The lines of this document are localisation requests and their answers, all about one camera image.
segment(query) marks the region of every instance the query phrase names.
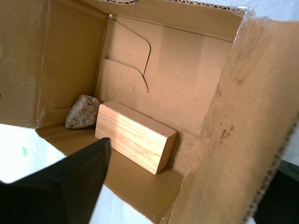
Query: rock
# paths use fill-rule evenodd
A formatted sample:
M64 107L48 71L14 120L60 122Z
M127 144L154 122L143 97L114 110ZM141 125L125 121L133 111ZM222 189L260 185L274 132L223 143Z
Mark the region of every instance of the rock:
M97 122L101 102L94 97L81 95L65 119L65 127L77 129L89 127Z

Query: black object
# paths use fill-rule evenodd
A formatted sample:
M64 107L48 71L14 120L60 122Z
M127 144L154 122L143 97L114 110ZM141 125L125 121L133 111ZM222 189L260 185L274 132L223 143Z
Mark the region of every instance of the black object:
M254 220L256 224L299 224L299 182L278 171Z
M88 224L106 177L103 138L41 171L0 183L1 224Z

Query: corrugated cardboard edge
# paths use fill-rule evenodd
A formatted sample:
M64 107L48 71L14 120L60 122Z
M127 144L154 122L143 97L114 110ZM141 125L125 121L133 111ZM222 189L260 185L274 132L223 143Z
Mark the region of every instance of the corrugated cardboard edge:
M256 195L254 196L254 199L253 199L252 203L250 204L248 211L244 215L244 218L242 219L242 224L246 224L248 219L250 217L254 216L259 203L261 202L261 200L262 200L263 196L265 195L269 185L271 184L275 174L277 173L277 170L281 163L281 158L284 154L286 146L287 146L289 140L291 139L291 136L294 133L295 129L297 128L298 120L299 120L299 113L297 115L297 119L293 123L293 126L290 128L289 132L286 135L284 145L279 149L279 151L275 155L275 159L273 160L271 166L269 167L269 171L266 173L260 189L256 192Z
M82 1L108 14L165 25L231 42L244 16L241 12L208 7L198 2L190 4L169 0L140 0L134 4L124 5L102 0ZM239 7L239 9L243 8L251 12L250 7Z
M100 0L100 1L106 1L106 2L111 2L111 3L116 3L116 4L128 5L128 4L134 4L134 3L136 3L140 0L134 0L134 1ZM180 3L186 3L186 4L193 4L193 5L219 8L219 9L224 9L224 10L228 10L228 11L240 12L240 13L243 13L243 14L248 12L248 10L244 9L244 8L233 7L233 6L221 6L221 5L215 5L215 4L210 4L210 3L201 2L201 1L190 1L190 0L167 0L167 1L174 1L174 2L180 2Z

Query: white surface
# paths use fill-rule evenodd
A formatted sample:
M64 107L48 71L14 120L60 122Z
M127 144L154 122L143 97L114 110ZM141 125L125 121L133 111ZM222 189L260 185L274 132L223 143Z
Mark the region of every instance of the white surface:
M253 6L257 16L275 20L299 20L299 0L208 0L225 6ZM284 159L299 164L299 129ZM0 180L13 182L64 158L34 130L0 125ZM149 224L145 217L103 187L90 224Z
M257 16L267 16L273 20L299 20L298 0L199 0L221 6L253 7Z

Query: wooden block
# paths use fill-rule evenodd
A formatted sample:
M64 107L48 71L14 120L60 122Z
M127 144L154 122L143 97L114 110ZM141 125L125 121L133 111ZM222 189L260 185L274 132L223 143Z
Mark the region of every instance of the wooden block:
M112 148L155 175L166 166L176 135L117 102L100 105L95 137L109 137Z

